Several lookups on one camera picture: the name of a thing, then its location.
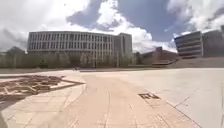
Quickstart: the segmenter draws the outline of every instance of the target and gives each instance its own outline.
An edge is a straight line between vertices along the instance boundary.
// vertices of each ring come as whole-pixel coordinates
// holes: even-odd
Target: walkway
[[[197,128],[160,99],[142,99],[145,90],[116,78],[84,76],[86,90],[41,128]]]
[[[64,76],[63,80],[80,84],[74,85],[74,83],[63,81],[56,87],[68,87],[28,96],[19,101],[0,101],[0,128],[37,128],[44,122],[54,118],[58,113],[66,110],[85,89],[85,81],[80,77],[78,71],[39,72],[31,75]]]

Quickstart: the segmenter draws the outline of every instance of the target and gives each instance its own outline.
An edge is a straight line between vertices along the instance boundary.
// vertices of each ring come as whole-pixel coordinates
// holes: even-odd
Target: stone pavement
[[[224,68],[100,72],[94,75],[143,87],[203,128],[224,128]]]
[[[85,76],[86,90],[40,128],[197,128],[160,99],[142,99],[145,90],[115,78]]]
[[[65,76],[64,80],[85,83],[80,73],[72,70],[32,73],[32,75]],[[84,89],[85,84],[82,84],[32,95],[21,101],[1,101],[0,128],[36,128],[65,110]]]

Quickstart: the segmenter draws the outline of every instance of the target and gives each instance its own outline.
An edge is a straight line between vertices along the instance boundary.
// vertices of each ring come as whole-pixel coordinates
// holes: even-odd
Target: sky
[[[31,31],[132,34],[133,50],[162,46],[176,52],[173,38],[219,29],[224,0],[0,0],[0,51],[26,49]]]

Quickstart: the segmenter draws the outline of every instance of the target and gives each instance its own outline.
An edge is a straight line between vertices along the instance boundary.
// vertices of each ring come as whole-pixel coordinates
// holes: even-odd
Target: drain cover
[[[142,99],[160,99],[158,96],[152,94],[152,93],[143,93],[138,94]]]

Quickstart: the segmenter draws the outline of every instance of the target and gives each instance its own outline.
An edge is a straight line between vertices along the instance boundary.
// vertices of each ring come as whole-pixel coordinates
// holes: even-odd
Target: modern building
[[[224,56],[224,26],[205,33],[193,32],[174,39],[182,58]]]
[[[90,56],[98,62],[107,57],[132,57],[132,36],[121,33],[108,35],[75,31],[30,32],[28,53],[66,53],[81,57]]]
[[[222,37],[224,38],[224,25],[221,26]]]
[[[224,56],[224,38],[220,30],[203,33],[203,57]]]
[[[177,51],[182,58],[194,58],[203,56],[203,41],[200,31],[176,37]]]
[[[144,65],[152,65],[174,61],[178,58],[178,55],[177,53],[163,50],[162,47],[157,47],[155,51],[142,54],[141,58]]]

